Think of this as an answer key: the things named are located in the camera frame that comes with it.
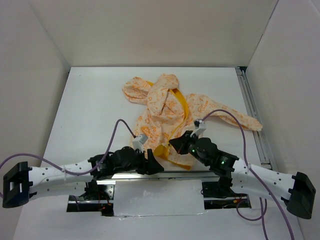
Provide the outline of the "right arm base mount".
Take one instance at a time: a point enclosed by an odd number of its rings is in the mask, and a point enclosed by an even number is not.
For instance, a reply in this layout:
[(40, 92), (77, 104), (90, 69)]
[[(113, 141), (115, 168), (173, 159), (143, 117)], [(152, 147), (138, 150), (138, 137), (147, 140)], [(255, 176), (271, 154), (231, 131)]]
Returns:
[(203, 195), (205, 210), (251, 207), (246, 194), (222, 190), (219, 188), (217, 181), (202, 182), (202, 190), (200, 193)]

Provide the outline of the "aluminium frame rail front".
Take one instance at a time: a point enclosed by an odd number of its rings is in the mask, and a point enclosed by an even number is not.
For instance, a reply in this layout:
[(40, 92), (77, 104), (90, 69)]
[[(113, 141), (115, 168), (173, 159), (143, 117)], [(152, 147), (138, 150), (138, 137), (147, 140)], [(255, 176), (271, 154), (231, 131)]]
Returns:
[(174, 180), (174, 179), (212, 179), (219, 178), (212, 171), (164, 171), (152, 175), (136, 172), (116, 173), (100, 181), (133, 181), (133, 180)]

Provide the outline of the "white cover sheet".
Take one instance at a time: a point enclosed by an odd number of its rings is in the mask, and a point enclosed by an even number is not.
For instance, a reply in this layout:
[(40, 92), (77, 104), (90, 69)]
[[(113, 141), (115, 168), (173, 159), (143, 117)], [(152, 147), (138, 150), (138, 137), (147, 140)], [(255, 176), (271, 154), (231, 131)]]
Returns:
[(200, 180), (119, 181), (113, 212), (117, 217), (192, 216), (206, 212)]

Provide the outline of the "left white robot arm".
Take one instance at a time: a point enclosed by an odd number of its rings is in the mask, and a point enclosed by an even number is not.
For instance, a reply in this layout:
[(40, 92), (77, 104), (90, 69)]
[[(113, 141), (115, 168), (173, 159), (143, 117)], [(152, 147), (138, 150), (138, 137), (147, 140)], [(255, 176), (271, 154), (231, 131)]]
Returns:
[(129, 171), (154, 175), (163, 172), (164, 168), (151, 149), (141, 152), (129, 146), (58, 167), (31, 167), (26, 161), (19, 162), (3, 176), (2, 207), (17, 208), (54, 195), (83, 195), (92, 200), (97, 197), (99, 187), (91, 181), (110, 179), (115, 174)]

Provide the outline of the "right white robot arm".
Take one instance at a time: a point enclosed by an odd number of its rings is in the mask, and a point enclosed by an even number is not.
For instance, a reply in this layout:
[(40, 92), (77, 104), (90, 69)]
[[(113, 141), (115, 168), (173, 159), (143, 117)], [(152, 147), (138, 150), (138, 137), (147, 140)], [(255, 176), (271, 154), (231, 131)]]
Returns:
[(306, 174), (281, 173), (246, 163), (218, 149), (208, 137), (198, 137), (191, 131), (169, 140), (169, 144), (179, 155), (190, 154), (219, 176), (218, 190), (223, 196), (233, 192), (254, 195), (284, 205), (296, 217), (311, 219), (316, 189)]

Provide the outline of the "yellow and patterned jacket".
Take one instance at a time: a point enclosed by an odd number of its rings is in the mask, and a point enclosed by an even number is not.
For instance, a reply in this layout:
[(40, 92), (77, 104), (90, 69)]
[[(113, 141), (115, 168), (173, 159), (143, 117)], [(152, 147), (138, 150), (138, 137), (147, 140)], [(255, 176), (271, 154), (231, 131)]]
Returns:
[(146, 106), (133, 128), (135, 135), (145, 134), (148, 137), (144, 147), (152, 149), (154, 156), (187, 171), (192, 169), (196, 160), (189, 154), (177, 154), (169, 140), (180, 137), (185, 131), (193, 131), (196, 119), (210, 114), (245, 130), (260, 132), (263, 128), (255, 118), (206, 95), (183, 95), (174, 74), (163, 73), (155, 83), (134, 77), (124, 84), (122, 91), (129, 102)]

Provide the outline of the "aluminium frame rail right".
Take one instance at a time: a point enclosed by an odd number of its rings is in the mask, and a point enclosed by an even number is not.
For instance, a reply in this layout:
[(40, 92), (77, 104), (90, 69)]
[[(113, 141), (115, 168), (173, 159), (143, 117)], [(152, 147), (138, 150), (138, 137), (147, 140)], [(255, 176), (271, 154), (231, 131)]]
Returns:
[[(235, 67), (235, 72), (244, 98), (246, 111), (249, 116), (255, 118), (262, 124), (262, 120), (259, 116), (254, 96), (246, 76), (246, 70), (247, 67), (245, 66)], [(253, 137), (255, 140), (261, 165), (267, 169), (278, 171), (279, 169), (272, 154), (270, 145), (266, 139), (265, 133), (262, 130), (255, 131), (253, 132)]]

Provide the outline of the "aluminium frame rail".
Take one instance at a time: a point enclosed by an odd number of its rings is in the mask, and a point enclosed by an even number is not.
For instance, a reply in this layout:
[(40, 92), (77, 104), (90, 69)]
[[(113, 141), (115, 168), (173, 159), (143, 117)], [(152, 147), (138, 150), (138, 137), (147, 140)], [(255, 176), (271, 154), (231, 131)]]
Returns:
[(212, 171), (164, 171), (152, 175), (136, 172), (116, 173), (100, 181), (133, 181), (133, 180), (174, 180), (174, 179), (212, 179), (219, 178)]
[[(255, 118), (262, 124), (262, 120), (259, 116), (254, 96), (246, 76), (246, 70), (247, 67), (245, 66), (235, 67), (235, 72), (244, 98), (246, 111), (249, 116)], [(265, 133), (262, 130), (255, 131), (253, 132), (253, 137), (255, 140), (261, 165), (267, 169), (278, 171), (279, 169), (272, 154), (270, 145), (266, 139)]]

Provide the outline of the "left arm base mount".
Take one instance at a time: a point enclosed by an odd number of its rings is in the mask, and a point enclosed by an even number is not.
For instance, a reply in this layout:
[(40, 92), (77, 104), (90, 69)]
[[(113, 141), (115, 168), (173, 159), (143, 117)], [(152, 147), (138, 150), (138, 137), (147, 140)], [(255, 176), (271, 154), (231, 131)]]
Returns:
[(85, 184), (84, 193), (68, 197), (68, 213), (98, 212), (104, 217), (114, 216), (115, 182), (99, 183), (92, 180)]

